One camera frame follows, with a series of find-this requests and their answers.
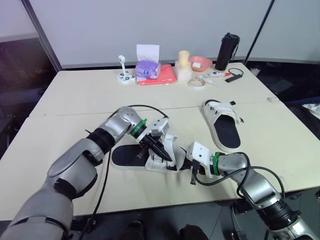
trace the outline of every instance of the white table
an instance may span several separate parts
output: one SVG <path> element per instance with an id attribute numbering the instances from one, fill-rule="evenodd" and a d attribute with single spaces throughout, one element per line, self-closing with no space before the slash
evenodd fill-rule
<path id="1" fill-rule="evenodd" d="M 248 154 L 252 165 L 275 171 L 286 191 L 320 185 L 320 143 L 281 102 L 240 103 L 234 106 L 234 110 L 244 119 L 244 123 L 237 126 L 241 139 L 239 151 Z M 165 112 L 170 117 L 170 132 L 178 135 L 177 144 L 186 148 L 191 142 L 198 141 L 212 152 L 219 151 L 200 107 L 166 109 Z M 148 122 L 161 117 L 153 110 L 141 110 L 138 114 L 148 118 Z M 84 129 L 94 130 L 109 115 L 97 113 L 27 118 L 0 160 L 0 220 L 11 220 L 25 200 L 42 185 L 53 161 L 73 143 L 88 135 Z M 134 138 L 127 135 L 117 146 L 134 143 Z M 97 167 L 99 178 L 94 187 L 84 197 L 74 201 L 75 215 L 92 213 L 102 188 L 106 164 L 107 157 Z M 261 173 L 280 190 L 272 175 Z M 237 197 L 237 186 L 230 179 L 211 187 L 190 185 L 190 179 L 190 170 L 182 174 L 165 174 L 111 167 L 98 212 Z"/>
<path id="2" fill-rule="evenodd" d="M 258 103 L 275 97 L 242 63 L 230 63 L 229 68 L 242 69 L 243 77 L 231 83 L 224 81 L 227 77 L 217 78 L 217 87 L 208 84 L 201 90 L 190 88 L 187 82 L 123 85 L 116 80 L 121 69 L 60 71 L 30 117 L 112 113 L 122 106 L 134 104 L 159 109 L 200 107 L 208 99 Z"/>

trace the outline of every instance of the black insole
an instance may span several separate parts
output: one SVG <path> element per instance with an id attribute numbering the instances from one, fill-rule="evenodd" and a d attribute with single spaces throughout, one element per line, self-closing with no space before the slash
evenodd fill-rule
<path id="1" fill-rule="evenodd" d="M 142 147 L 139 144 L 118 146 L 112 152 L 112 162 L 118 166 L 144 167 L 148 160 L 149 152 L 146 151 L 146 153 L 139 158 L 137 155 L 141 151 Z"/>
<path id="2" fill-rule="evenodd" d="M 227 115 L 220 115 L 213 124 L 220 142 L 230 149 L 240 146 L 240 138 L 236 128 L 235 120 Z"/>

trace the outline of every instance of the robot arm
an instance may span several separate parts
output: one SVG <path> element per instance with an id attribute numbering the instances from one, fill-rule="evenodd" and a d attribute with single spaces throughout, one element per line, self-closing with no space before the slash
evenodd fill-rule
<path id="1" fill-rule="evenodd" d="M 216 153 L 213 155 L 205 146 L 193 142 L 188 148 L 186 157 L 193 162 L 191 184 L 195 184 L 195 180 L 199 181 L 194 175 L 197 174 L 200 166 L 204 168 L 205 175 L 209 178 L 212 178 L 213 175 L 225 177 L 240 169 L 243 171 L 230 178 L 239 185 L 245 177 L 244 168 L 247 167 L 248 161 L 244 153 L 237 152 L 228 155 Z M 267 225 L 274 239 L 294 240 L 304 237 L 304 239 L 319 240 L 299 214 L 290 209 L 263 175 L 252 168 L 248 171 L 241 192 Z"/>
<path id="2" fill-rule="evenodd" d="M 146 129 L 131 107 L 122 107 L 87 138 L 83 138 L 50 167 L 42 187 L 22 206 L 1 240 L 67 239 L 73 218 L 72 200 L 83 196 L 96 182 L 95 166 L 126 134 L 170 160 L 168 153 L 150 135 L 139 138 Z"/>

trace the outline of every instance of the white wall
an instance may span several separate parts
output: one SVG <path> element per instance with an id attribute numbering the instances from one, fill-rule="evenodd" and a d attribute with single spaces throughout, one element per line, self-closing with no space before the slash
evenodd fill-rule
<path id="1" fill-rule="evenodd" d="M 257 0 L 30 0 L 63 68 L 135 62 L 136 44 L 159 44 L 160 60 L 180 50 L 216 58 L 221 39 L 240 36 L 244 58 L 269 1 Z"/>
<path id="2" fill-rule="evenodd" d="M 320 63 L 320 0 L 276 0 L 249 60 Z"/>
<path id="3" fill-rule="evenodd" d="M 0 43 L 37 37 L 21 1 L 0 0 Z"/>

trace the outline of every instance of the purple tissue box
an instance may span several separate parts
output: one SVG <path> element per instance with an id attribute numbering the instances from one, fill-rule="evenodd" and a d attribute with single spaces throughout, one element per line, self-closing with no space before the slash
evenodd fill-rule
<path id="1" fill-rule="evenodd" d="M 157 79 L 160 73 L 160 68 L 161 64 L 154 61 L 138 61 L 135 66 L 135 74 L 140 78 L 140 80 Z"/>

